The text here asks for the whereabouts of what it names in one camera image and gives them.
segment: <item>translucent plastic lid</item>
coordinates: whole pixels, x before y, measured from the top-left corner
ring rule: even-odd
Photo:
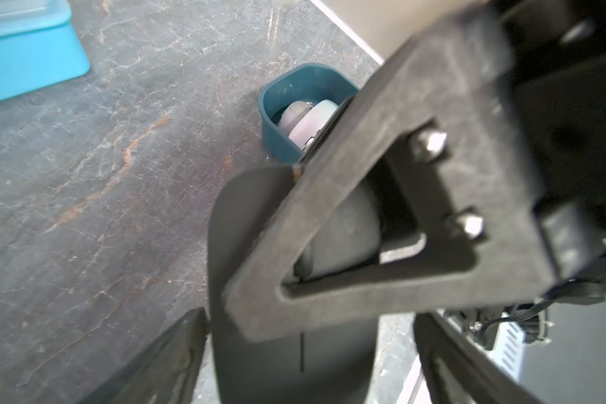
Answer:
[[[0,0],[0,37],[56,27],[71,16],[67,0]]]

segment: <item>blue tray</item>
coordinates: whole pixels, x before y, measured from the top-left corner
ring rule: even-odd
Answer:
[[[340,105],[357,92],[359,88],[343,74],[319,63],[306,63],[275,79],[259,96],[265,148],[283,163],[299,161],[303,152],[277,126],[283,111],[294,101],[331,100]]]
[[[24,17],[0,15],[0,100],[85,74],[90,69],[66,0],[43,2]]]

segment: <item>bolt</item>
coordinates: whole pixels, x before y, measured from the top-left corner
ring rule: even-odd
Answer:
[[[470,240],[480,237],[485,230],[485,219],[471,209],[457,215],[455,222]]]
[[[480,331],[480,329],[482,327],[483,327],[483,323],[481,323],[480,321],[472,321],[471,323],[469,323],[469,329],[472,330],[473,332]]]
[[[446,133],[435,128],[426,128],[411,136],[411,151],[419,162],[430,162],[444,151]]]

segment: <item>white edge trim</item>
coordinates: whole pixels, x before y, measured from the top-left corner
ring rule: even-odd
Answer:
[[[359,45],[359,47],[361,47],[364,51],[366,51],[366,53],[368,55],[370,55],[370,57],[373,58],[375,60],[375,62],[377,62],[378,65],[384,64],[384,58],[382,58],[379,55],[379,53],[375,52],[375,49],[372,49],[372,47],[369,44],[367,44],[366,41],[364,41],[364,39],[362,37],[360,37],[352,28],[348,27],[348,24],[343,22],[343,20],[341,20],[339,18],[339,16],[330,9],[330,7],[323,4],[323,0],[310,0],[310,1],[319,10],[321,10],[321,12],[323,12],[323,14],[325,14],[328,18],[330,18],[330,20],[332,20],[333,23],[335,23],[339,28],[341,28],[341,30],[350,37],[350,39],[355,41],[356,44]]]
[[[404,385],[402,387],[402,391],[399,393],[397,397],[396,404],[409,404],[411,401],[411,396],[413,395],[413,390],[415,390],[415,386],[420,381],[422,377],[422,365],[420,363],[420,355],[415,357],[413,361],[413,365],[411,366],[411,370],[408,372],[406,376],[406,380],[404,380]]]

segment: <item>gray marble countertop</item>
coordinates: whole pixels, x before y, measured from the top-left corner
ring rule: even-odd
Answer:
[[[0,102],[0,403],[77,401],[206,306],[212,204],[269,159],[260,88],[377,68],[307,1],[70,3],[89,73]],[[382,321],[371,402],[395,402],[411,322]],[[212,375],[209,352],[195,402]]]

